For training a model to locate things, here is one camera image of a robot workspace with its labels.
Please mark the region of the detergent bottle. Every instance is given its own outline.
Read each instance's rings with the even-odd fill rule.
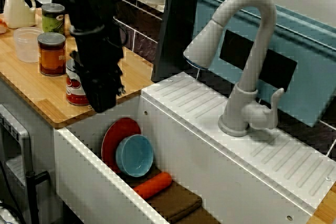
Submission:
[[[6,0],[4,7],[4,19],[8,28],[20,28],[35,26],[35,0],[30,0],[29,8],[25,0]]]

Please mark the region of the blue plastic basket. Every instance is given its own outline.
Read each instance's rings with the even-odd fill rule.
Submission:
[[[208,23],[224,0],[197,0],[193,37]],[[259,10],[247,7],[229,21],[223,31],[215,58],[209,68],[222,78],[236,83],[243,72],[221,60],[220,50],[229,29],[254,41],[260,24]],[[313,126],[318,122],[336,89],[336,29],[277,6],[277,25],[269,49],[297,62],[279,109]],[[258,97],[270,102],[277,88],[259,80]]]

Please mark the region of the faucet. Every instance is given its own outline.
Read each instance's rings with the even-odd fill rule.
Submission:
[[[224,113],[218,120],[218,126],[224,133],[236,137],[245,136],[248,126],[261,130],[273,129],[278,124],[278,102],[285,90],[281,88],[272,95],[271,109],[256,102],[257,81],[277,22],[277,9],[273,0],[225,0],[183,53],[193,67],[208,69],[224,27],[236,12],[248,6],[259,9],[260,26],[242,76],[235,84]]]

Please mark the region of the brown towel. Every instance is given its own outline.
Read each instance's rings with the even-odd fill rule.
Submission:
[[[202,205],[200,196],[172,182],[169,187],[147,200],[165,220],[173,224]]]
[[[199,207],[176,224],[220,224],[209,212],[203,207]]]

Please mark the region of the tin can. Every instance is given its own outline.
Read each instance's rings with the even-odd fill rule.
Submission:
[[[75,72],[75,61],[67,61],[67,101],[76,106],[89,105],[80,78]]]
[[[40,73],[61,76],[66,73],[65,37],[58,33],[43,33],[37,37]]]
[[[42,27],[45,33],[64,35],[65,8],[60,4],[49,3],[42,5]]]

